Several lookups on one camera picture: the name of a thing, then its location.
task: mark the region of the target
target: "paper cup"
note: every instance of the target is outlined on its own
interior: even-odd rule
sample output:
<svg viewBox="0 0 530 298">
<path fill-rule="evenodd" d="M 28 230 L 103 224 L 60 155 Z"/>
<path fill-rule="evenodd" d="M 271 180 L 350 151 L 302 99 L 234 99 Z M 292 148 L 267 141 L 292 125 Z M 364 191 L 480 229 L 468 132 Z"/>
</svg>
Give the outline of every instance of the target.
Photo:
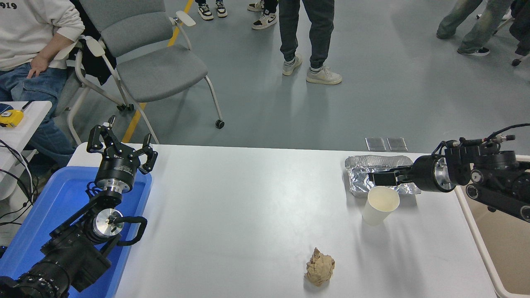
<svg viewBox="0 0 530 298">
<path fill-rule="evenodd" d="M 399 206 L 397 191 L 385 186 L 376 186 L 368 192 L 363 210 L 363 220 L 369 225 L 378 225 Z"/>
</svg>

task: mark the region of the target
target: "blue plastic bin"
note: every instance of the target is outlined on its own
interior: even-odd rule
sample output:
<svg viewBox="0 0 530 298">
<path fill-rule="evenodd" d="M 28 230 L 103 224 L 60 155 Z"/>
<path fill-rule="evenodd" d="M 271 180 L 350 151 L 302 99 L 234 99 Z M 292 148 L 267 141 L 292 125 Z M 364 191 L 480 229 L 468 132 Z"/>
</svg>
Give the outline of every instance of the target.
<svg viewBox="0 0 530 298">
<path fill-rule="evenodd" d="M 0 259 L 0 276 L 17 279 L 44 257 L 40 248 L 50 240 L 49 233 L 88 203 L 86 184 L 94 181 L 97 171 L 97 168 L 67 166 L 51 177 Z M 151 190 L 151 180 L 150 174 L 137 173 L 132 191 L 123 195 L 123 201 L 116 209 L 124 216 L 141 216 Z M 122 240 L 125 240 L 124 235 L 131 240 L 137 230 L 138 224 L 126 224 L 121 231 Z M 116 246 L 108 256 L 112 266 L 83 292 L 71 287 L 69 298 L 112 298 L 118 289 L 130 248 Z"/>
</svg>

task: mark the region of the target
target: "robotic arm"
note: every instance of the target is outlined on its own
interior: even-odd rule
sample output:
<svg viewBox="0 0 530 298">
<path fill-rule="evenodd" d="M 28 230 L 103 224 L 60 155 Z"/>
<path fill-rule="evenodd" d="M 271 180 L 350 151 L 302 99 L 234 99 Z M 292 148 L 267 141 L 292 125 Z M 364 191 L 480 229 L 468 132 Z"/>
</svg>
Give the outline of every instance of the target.
<svg viewBox="0 0 530 298">
<path fill-rule="evenodd" d="M 122 144 L 111 130 L 115 118 L 92 128 L 86 149 L 102 154 L 94 180 L 101 191 L 91 196 L 87 190 L 91 197 L 88 204 L 50 233 L 51 240 L 41 248 L 45 257 L 40 262 L 16 281 L 0 277 L 0 298 L 66 298 L 70 286 L 81 292 L 110 268 L 107 256 L 115 246 L 130 246 L 142 238 L 147 220 L 123 216 L 115 208 L 121 203 L 122 193 L 132 190 L 136 170 L 151 172 L 158 153 L 149 145 L 150 134 L 140 150 Z M 138 157 L 143 154 L 147 161 L 140 164 Z M 120 240 L 124 223 L 140 224 L 132 240 Z M 94 247 L 103 243 L 99 250 Z"/>
<path fill-rule="evenodd" d="M 515 136 L 499 134 L 522 126 L 530 124 L 513 125 L 484 139 L 441 142 L 411 166 L 369 173 L 369 179 L 382 186 L 414 182 L 424 191 L 450 192 L 456 185 L 466 185 L 466 194 L 490 211 L 530 222 L 530 162 L 517 161 L 514 151 L 500 151 L 500 144 Z"/>
</svg>

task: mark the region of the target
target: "white table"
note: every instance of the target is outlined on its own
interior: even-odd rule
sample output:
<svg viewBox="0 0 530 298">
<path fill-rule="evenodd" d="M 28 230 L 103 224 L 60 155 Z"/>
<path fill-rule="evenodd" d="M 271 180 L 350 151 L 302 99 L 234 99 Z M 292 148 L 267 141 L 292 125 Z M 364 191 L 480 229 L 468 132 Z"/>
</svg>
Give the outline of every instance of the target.
<svg viewBox="0 0 530 298">
<path fill-rule="evenodd" d="M 367 152 L 154 148 L 149 224 L 116 298 L 496 297 L 454 193 L 402 197 L 384 224 L 362 221 L 344 161 Z M 98 166 L 85 150 L 69 165 Z M 320 288 L 304 278 L 315 247 L 336 261 Z"/>
<path fill-rule="evenodd" d="M 2 103 L 9 104 L 14 109 L 20 110 L 27 101 L 10 101 Z M 26 110 L 24 110 L 24 118 L 22 118 L 19 125 L 13 128 L 0 127 L 0 139 L 18 152 L 22 152 L 50 109 L 50 101 L 32 102 Z M 18 161 L 11 152 L 6 148 L 0 147 L 0 169 L 11 172 L 16 163 L 18 163 Z M 0 172 L 0 199 L 7 197 L 13 191 L 16 184 L 15 179 L 11 177 L 4 179 L 5 176 L 7 176 L 7 174 Z"/>
</svg>

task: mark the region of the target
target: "chair caster wheel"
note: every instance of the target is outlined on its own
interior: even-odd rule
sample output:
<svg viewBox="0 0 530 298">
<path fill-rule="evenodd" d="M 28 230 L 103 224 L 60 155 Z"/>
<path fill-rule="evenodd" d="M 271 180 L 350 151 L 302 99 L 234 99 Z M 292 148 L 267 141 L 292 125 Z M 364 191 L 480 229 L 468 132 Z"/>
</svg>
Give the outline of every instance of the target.
<svg viewBox="0 0 530 298">
<path fill-rule="evenodd" d="M 215 127 L 221 129 L 221 128 L 223 128 L 224 126 L 225 126 L 225 122 L 222 121 L 221 119 L 215 121 Z"/>
</svg>

